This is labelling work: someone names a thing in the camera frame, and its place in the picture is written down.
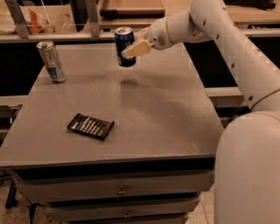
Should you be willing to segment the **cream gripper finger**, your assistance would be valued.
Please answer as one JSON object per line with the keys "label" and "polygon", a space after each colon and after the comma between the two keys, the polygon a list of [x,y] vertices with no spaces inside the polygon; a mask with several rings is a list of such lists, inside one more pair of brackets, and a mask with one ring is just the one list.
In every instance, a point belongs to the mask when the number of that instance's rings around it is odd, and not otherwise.
{"label": "cream gripper finger", "polygon": [[147,32],[148,32],[148,30],[149,30],[149,28],[145,27],[141,31],[136,32],[134,34],[135,41],[138,41],[140,39],[147,39]]}
{"label": "cream gripper finger", "polygon": [[137,56],[148,54],[152,47],[153,43],[148,39],[140,39],[122,50],[121,55],[125,59],[132,59]]}

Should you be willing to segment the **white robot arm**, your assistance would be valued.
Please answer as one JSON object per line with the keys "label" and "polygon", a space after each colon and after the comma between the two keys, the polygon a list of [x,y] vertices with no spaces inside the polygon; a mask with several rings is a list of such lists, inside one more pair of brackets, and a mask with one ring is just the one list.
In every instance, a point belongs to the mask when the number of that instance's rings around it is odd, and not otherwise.
{"label": "white robot arm", "polygon": [[212,39],[250,111],[222,132],[215,159],[215,224],[280,224],[280,69],[234,24],[223,0],[192,0],[136,34],[130,59]]}

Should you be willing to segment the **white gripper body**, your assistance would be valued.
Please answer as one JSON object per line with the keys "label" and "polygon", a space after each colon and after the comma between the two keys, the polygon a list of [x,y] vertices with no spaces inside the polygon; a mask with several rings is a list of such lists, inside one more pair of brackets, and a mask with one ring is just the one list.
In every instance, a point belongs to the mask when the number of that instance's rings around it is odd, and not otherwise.
{"label": "white gripper body", "polygon": [[167,18],[163,17],[153,22],[147,31],[147,38],[156,50],[164,50],[170,46],[167,33]]}

